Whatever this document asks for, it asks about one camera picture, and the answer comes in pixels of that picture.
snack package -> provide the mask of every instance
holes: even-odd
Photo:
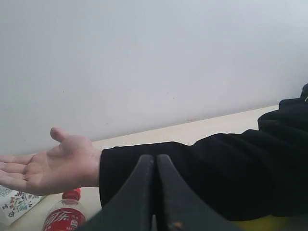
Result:
[[[43,198],[0,185],[0,223],[7,226],[12,224]]]

black sleeve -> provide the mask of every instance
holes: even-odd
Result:
[[[103,150],[101,203],[123,185],[142,154],[167,154],[213,209],[229,220],[308,212],[308,85],[261,116],[259,131],[215,134],[192,146],[176,142]]]

hand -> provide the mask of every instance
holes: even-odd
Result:
[[[49,151],[0,155],[0,185],[36,195],[98,187],[101,151],[88,138],[68,135],[59,128],[51,129],[51,137],[60,144]]]

coca-cola bottle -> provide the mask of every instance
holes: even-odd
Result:
[[[86,221],[79,202],[80,188],[64,192],[62,200],[49,211],[43,231],[73,231]]]

black object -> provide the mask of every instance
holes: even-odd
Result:
[[[162,182],[164,207],[163,225],[166,231],[240,231],[206,205],[186,184],[168,155],[157,157],[158,172]]]
[[[152,156],[141,156],[120,191],[98,214],[77,230],[149,231],[152,223],[150,187],[153,166]]]

